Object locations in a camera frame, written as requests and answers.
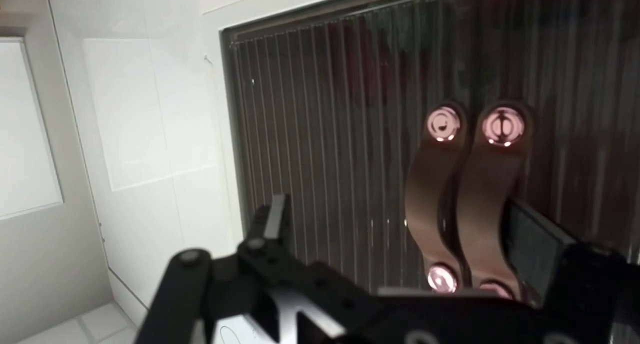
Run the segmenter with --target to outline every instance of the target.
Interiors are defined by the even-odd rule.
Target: white tile floor
[[[18,344],[132,344],[137,330],[116,303],[109,303]]]

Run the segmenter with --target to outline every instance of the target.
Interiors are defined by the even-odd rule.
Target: mounting hole
[[[350,299],[345,299],[342,301],[342,307],[344,309],[348,309],[348,310],[352,310],[355,307],[355,303],[354,301],[350,300]]]
[[[404,336],[404,344],[439,344],[438,339],[431,333],[414,330]]]
[[[544,336],[544,344],[578,344],[578,342],[564,333],[549,333]]]

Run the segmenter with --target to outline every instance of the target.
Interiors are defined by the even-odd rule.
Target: white wall
[[[150,305],[174,253],[242,240],[218,31],[314,1],[51,0],[112,285],[133,317],[144,309],[126,288]]]
[[[0,0],[0,36],[23,37],[34,84],[32,93],[19,51],[0,55],[3,344],[112,298],[50,13],[48,0]]]

